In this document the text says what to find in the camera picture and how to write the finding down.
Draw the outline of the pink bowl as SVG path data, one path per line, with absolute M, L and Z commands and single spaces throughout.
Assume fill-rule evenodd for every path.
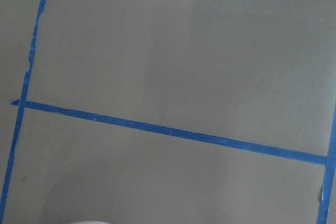
M 97 220 L 84 220 L 84 221 L 70 222 L 68 224 L 110 224 L 110 223 Z

